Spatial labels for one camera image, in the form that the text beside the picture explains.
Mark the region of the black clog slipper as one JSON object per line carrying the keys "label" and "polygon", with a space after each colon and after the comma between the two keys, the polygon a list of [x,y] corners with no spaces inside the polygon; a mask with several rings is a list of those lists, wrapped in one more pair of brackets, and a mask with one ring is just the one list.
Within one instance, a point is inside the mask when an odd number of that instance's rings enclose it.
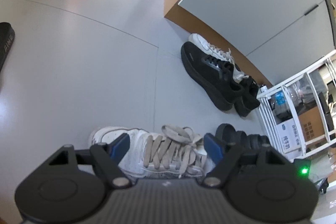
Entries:
{"label": "black clog slipper", "polygon": [[227,144],[247,145],[247,135],[244,131],[236,131],[234,126],[223,123],[218,126],[215,137]]}

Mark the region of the white sneaker beige laces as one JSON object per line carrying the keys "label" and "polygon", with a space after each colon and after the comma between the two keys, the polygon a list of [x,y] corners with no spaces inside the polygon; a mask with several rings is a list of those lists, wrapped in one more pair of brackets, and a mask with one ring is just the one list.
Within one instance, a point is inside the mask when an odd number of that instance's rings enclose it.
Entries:
{"label": "white sneaker beige laces", "polygon": [[104,127],[93,131],[88,145],[110,144],[122,134],[130,147],[118,167],[132,179],[204,178],[215,164],[207,155],[203,137],[190,127],[163,125],[161,133],[140,128]]}

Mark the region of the black suede sneaker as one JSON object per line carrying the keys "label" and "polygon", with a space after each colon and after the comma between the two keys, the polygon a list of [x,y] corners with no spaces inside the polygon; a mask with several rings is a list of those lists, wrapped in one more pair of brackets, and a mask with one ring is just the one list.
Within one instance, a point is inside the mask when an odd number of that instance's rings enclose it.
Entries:
{"label": "black suede sneaker", "polygon": [[181,59],[187,74],[207,93],[221,111],[228,111],[243,95],[244,88],[233,78],[234,65],[208,55],[191,42],[181,46]]}

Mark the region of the white milk carton box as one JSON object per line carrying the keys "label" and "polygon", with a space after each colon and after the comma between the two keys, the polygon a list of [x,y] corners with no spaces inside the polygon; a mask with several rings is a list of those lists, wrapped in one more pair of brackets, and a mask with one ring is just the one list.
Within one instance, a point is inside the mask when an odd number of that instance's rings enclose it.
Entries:
{"label": "white milk carton box", "polygon": [[284,154],[296,152],[303,154],[297,126],[293,118],[277,125],[277,132],[280,138],[281,148]]}

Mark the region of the clear plastic water bottle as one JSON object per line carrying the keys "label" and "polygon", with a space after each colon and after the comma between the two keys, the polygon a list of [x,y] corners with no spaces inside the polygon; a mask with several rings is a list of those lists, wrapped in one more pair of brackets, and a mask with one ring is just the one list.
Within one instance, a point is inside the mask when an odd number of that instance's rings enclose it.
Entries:
{"label": "clear plastic water bottle", "polygon": [[[297,112],[309,110],[317,105],[311,86],[305,79],[300,79],[288,87],[289,96]],[[270,99],[271,110],[275,114],[290,112],[284,92],[279,91]]]}

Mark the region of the grey cabinet with wood base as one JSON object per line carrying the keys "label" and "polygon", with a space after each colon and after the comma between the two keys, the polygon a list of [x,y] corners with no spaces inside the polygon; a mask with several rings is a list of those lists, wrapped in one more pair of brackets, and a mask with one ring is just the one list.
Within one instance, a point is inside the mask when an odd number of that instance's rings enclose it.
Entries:
{"label": "grey cabinet with wood base", "polygon": [[335,50],[331,0],[165,0],[165,18],[276,85]]}

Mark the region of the black Bear slide sandal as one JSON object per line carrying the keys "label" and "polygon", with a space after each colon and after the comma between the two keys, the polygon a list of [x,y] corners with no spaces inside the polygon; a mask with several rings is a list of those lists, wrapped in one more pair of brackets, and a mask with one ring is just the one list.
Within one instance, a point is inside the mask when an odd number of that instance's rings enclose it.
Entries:
{"label": "black Bear slide sandal", "polygon": [[11,24],[7,22],[0,23],[0,71],[5,63],[7,55],[13,45],[15,31]]}

